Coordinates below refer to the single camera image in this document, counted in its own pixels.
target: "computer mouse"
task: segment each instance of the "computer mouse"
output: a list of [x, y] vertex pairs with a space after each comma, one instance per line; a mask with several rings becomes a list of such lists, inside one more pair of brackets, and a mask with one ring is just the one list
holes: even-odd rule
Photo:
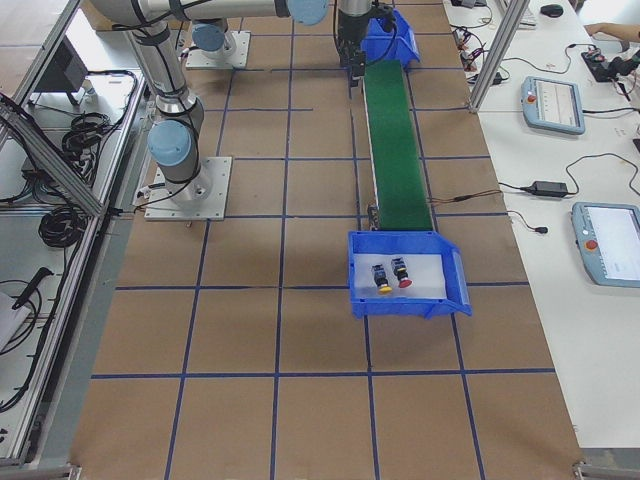
[[546, 15], [547, 17], [558, 18], [564, 13], [564, 9], [562, 8], [562, 5], [551, 3], [549, 5], [543, 5], [542, 7], [540, 7], [540, 13]]

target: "blue plastic container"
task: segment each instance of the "blue plastic container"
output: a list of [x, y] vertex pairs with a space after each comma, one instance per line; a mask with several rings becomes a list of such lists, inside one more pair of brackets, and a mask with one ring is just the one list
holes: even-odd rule
[[[400, 60], [402, 67], [407, 68], [411, 60], [420, 61], [418, 45], [416, 44], [413, 30], [404, 17], [400, 15], [400, 12], [394, 10], [393, 14], [396, 17], [398, 33], [384, 58], [385, 60]], [[389, 48], [393, 32], [387, 33], [382, 29], [384, 22], [385, 20], [383, 19], [375, 18], [369, 21], [369, 33], [360, 45], [360, 48], [367, 52], [367, 61], [369, 62], [378, 60]]]
[[[440, 255], [447, 298], [358, 297], [355, 288], [355, 255]], [[471, 315], [467, 283], [460, 250], [449, 240], [431, 231], [349, 232], [349, 289], [353, 314], [422, 315], [431, 318], [462, 312]]]

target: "white mounting plate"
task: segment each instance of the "white mounting plate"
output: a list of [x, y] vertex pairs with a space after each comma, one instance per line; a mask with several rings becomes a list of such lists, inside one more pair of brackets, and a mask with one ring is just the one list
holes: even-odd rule
[[232, 70], [247, 67], [251, 32], [231, 32], [236, 41], [236, 51], [229, 57], [220, 59], [207, 57], [202, 50], [192, 50], [187, 57], [187, 70]]
[[[192, 202], [174, 202], [173, 199], [162, 200], [145, 207], [146, 220], [223, 220], [229, 191], [231, 176], [231, 157], [207, 157], [202, 160], [202, 167], [212, 182], [211, 193], [204, 200]], [[164, 175], [158, 168], [154, 183], [164, 182]], [[151, 191], [149, 202], [162, 199], [168, 192], [159, 188]]]

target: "blue joint cap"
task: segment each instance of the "blue joint cap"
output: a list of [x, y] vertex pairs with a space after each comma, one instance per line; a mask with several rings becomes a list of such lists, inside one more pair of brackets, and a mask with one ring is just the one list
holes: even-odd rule
[[288, 0], [287, 7], [291, 17], [303, 25], [320, 23], [327, 14], [327, 0]]
[[191, 39], [205, 52], [216, 52], [224, 45], [224, 31], [211, 23], [196, 23], [191, 29]]
[[175, 120], [166, 120], [154, 126], [147, 137], [147, 146], [153, 158], [163, 167], [175, 167], [191, 152], [189, 129]]

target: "person's arm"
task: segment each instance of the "person's arm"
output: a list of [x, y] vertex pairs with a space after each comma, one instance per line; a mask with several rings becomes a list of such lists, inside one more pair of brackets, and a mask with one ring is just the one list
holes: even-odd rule
[[585, 25], [589, 36], [596, 33], [606, 33], [620, 40], [628, 42], [640, 42], [640, 25], [622, 25], [620, 23], [593, 23]]

